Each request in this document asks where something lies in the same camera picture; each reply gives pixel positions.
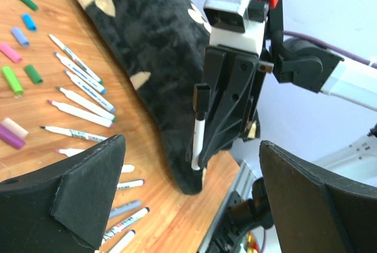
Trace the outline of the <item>pink pen cap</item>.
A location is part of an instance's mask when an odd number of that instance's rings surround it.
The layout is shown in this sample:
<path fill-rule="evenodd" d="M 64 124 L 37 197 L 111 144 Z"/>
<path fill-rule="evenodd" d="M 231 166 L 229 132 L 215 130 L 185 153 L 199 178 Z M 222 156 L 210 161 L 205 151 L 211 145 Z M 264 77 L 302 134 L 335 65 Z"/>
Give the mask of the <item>pink pen cap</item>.
<path fill-rule="evenodd" d="M 1 43 L 0 44 L 0 51 L 12 62 L 20 63 L 22 61 L 22 57 L 19 53 L 17 53 L 14 49 L 12 49 L 8 44 Z"/>

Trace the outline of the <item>lavender cap marker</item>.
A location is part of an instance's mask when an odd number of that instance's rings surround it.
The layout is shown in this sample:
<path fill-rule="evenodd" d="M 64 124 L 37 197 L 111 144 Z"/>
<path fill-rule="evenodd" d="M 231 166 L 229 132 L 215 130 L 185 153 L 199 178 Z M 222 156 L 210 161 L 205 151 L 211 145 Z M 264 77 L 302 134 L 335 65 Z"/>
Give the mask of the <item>lavender cap marker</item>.
<path fill-rule="evenodd" d="M 73 74 L 68 70 L 64 70 L 65 74 L 70 78 L 70 80 L 76 84 L 81 90 L 83 90 L 88 96 L 90 96 L 95 102 L 100 104 L 105 110 L 110 113 L 115 112 L 115 107 L 109 103 L 103 96 L 101 96 L 97 91 L 91 88 L 86 82 L 84 82 L 81 78 Z"/>

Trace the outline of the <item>dark green cap marker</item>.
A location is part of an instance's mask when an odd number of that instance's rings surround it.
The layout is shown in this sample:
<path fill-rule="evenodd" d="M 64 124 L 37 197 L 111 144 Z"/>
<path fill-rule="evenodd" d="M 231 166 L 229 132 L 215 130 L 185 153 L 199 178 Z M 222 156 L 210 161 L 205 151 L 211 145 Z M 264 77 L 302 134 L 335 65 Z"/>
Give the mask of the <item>dark green cap marker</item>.
<path fill-rule="evenodd" d="M 80 68 L 82 68 L 89 76 L 96 80 L 99 84 L 103 84 L 102 79 L 92 71 L 88 65 L 86 65 L 76 54 L 72 52 L 65 44 L 63 44 L 56 36 L 53 34 L 48 34 L 50 39 L 62 50 L 64 51 Z"/>

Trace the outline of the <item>black cap marker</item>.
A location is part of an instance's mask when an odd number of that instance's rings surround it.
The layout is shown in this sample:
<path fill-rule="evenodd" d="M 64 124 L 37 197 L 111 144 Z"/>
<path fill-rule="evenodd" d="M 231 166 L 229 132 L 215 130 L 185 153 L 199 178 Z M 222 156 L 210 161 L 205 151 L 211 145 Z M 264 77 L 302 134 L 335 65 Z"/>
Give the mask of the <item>black cap marker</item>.
<path fill-rule="evenodd" d="M 191 168 L 200 170 L 199 158 L 203 149 L 206 113 L 209 109 L 211 88 L 207 83 L 195 84 L 193 109 L 195 111 Z"/>

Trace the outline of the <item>light green pen cap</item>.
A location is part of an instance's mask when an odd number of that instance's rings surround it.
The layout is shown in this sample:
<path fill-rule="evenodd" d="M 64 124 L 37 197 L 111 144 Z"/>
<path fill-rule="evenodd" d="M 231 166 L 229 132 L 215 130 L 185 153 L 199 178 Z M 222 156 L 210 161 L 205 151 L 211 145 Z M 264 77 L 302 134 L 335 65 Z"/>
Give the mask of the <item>light green pen cap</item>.
<path fill-rule="evenodd" d="M 3 66 L 1 71 L 13 92 L 16 95 L 22 95 L 24 93 L 24 89 L 12 68 L 9 66 Z"/>

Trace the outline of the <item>purple-pink pen cap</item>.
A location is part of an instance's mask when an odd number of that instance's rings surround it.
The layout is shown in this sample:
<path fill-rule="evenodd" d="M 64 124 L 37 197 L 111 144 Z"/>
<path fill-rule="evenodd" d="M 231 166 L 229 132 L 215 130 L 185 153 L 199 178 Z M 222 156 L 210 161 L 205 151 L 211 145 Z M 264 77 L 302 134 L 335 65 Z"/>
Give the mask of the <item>purple-pink pen cap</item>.
<path fill-rule="evenodd" d="M 0 134 L 1 141 L 4 141 L 6 144 L 14 147 L 15 149 L 21 149 L 25 142 L 23 139 L 12 133 L 6 127 L 1 125 L 1 134 Z"/>

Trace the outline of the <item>light blue pen cap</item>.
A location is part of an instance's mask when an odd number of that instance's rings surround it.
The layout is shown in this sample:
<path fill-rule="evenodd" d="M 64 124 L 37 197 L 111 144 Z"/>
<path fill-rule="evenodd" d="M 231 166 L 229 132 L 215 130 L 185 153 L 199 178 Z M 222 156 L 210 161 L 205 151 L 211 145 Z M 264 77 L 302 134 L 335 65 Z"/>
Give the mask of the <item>light blue pen cap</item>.
<path fill-rule="evenodd" d="M 29 31 L 36 31 L 37 30 L 37 26 L 36 26 L 34 20 L 32 19 L 32 17 L 29 14 L 23 14 L 22 20 L 23 20 L 26 28 Z"/>

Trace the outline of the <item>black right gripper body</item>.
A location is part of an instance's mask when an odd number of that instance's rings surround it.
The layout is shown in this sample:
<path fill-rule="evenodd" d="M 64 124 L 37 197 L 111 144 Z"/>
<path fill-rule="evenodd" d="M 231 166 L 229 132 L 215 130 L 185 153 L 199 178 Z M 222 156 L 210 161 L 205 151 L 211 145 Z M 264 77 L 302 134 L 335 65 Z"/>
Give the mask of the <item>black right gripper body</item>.
<path fill-rule="evenodd" d="M 271 67 L 256 54 L 215 47 L 226 50 L 226 60 L 216 85 L 206 135 L 256 135 L 256 104 L 263 77 Z"/>

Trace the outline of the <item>light green cap marker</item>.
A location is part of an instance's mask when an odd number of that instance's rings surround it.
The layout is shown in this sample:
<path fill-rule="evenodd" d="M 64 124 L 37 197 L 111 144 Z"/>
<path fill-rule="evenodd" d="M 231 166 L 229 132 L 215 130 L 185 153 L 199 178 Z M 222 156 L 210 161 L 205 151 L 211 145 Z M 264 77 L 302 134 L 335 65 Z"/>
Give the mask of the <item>light green cap marker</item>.
<path fill-rule="evenodd" d="M 68 128 L 61 128 L 57 126 L 40 126 L 41 129 L 44 129 L 46 131 L 55 133 L 55 134 L 61 134 L 68 137 L 74 137 L 74 138 L 80 138 L 87 141 L 92 142 L 102 142 L 107 139 L 107 137 L 103 137 L 101 135 L 91 134 L 83 131 L 77 131 L 74 129 L 68 129 Z"/>

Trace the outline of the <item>navy cap marker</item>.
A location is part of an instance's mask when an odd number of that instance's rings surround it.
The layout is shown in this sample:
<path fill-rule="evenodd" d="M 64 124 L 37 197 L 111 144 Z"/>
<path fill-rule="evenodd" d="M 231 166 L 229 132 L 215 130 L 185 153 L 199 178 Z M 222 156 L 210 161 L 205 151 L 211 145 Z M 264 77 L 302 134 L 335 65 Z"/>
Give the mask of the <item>navy cap marker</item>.
<path fill-rule="evenodd" d="M 144 208 L 140 209 L 139 211 L 137 211 L 137 212 L 133 213 L 132 215 L 130 215 L 128 218 L 122 220 L 121 222 L 119 222 L 115 226 L 111 227 L 109 230 L 107 230 L 104 233 L 104 235 L 102 237 L 101 245 L 104 244 L 104 243 L 106 243 L 109 239 L 111 239 L 112 237 L 116 236 L 120 232 L 122 232 L 124 229 L 126 229 L 130 225 L 132 225 L 135 222 L 137 222 L 142 217 L 146 216 L 149 212 L 150 212 L 150 208 L 149 207 L 144 207 Z"/>

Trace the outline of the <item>pink cap marker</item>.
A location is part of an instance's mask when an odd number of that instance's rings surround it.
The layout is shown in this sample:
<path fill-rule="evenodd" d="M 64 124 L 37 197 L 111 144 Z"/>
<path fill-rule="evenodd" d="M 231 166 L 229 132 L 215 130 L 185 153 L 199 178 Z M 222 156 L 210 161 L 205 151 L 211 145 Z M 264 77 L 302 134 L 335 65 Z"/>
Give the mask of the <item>pink cap marker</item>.
<path fill-rule="evenodd" d="M 63 154 L 67 157 L 71 157 L 81 152 L 84 152 L 84 149 L 78 149 L 78 148 L 56 149 L 55 152 L 58 154 Z"/>
<path fill-rule="evenodd" d="M 65 112 L 66 114 L 70 114 L 72 116 L 93 122 L 95 124 L 110 128 L 114 125 L 113 121 L 103 118 L 101 116 L 98 116 L 96 114 L 93 114 L 91 112 L 87 112 L 83 109 L 77 108 L 75 106 L 72 106 L 70 104 L 57 102 L 53 100 L 47 100 L 47 102 L 56 107 L 58 110 Z"/>

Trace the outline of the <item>lavender pen cap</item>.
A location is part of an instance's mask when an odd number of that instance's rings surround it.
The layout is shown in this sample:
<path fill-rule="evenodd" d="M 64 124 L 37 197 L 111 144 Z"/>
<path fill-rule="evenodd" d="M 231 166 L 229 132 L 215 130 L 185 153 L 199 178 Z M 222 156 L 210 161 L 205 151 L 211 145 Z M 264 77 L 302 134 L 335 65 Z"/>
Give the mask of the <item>lavender pen cap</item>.
<path fill-rule="evenodd" d="M 26 35 L 19 29 L 18 27 L 13 27 L 11 29 L 11 34 L 14 36 L 14 38 L 17 40 L 17 42 L 24 47 L 29 46 L 29 40 L 26 37 Z"/>

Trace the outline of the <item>small blue cap marker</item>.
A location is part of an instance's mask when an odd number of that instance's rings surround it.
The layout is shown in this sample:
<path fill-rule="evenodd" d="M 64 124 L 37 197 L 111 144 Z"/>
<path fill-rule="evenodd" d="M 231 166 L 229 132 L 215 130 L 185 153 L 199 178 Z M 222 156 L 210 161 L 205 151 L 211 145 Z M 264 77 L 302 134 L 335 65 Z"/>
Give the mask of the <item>small blue cap marker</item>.
<path fill-rule="evenodd" d="M 122 253 L 126 246 L 134 239 L 136 230 L 128 231 L 110 250 L 108 253 Z"/>

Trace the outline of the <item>grey marker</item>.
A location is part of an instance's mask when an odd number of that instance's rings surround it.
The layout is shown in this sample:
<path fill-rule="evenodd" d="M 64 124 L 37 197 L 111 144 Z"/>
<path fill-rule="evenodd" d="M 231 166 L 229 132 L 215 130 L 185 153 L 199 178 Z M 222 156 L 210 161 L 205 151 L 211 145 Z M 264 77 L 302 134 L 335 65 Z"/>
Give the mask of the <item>grey marker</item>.
<path fill-rule="evenodd" d="M 126 204 L 123 204 L 119 207 L 113 208 L 110 211 L 108 219 L 112 219 L 112 218 L 115 218 L 119 215 L 125 214 L 126 212 L 132 211 L 132 210 L 140 207 L 141 204 L 142 204 L 142 202 L 140 200 L 134 200 L 134 201 L 130 201 Z"/>

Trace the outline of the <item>beige cap marker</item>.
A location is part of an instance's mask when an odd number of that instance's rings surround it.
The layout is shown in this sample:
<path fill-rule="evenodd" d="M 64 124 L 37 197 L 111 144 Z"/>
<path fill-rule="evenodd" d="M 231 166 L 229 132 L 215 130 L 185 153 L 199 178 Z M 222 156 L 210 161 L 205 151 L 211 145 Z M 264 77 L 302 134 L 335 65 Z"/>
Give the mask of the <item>beige cap marker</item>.
<path fill-rule="evenodd" d="M 122 166 L 121 173 L 131 173 L 135 170 L 135 166 L 131 164 L 125 164 Z"/>

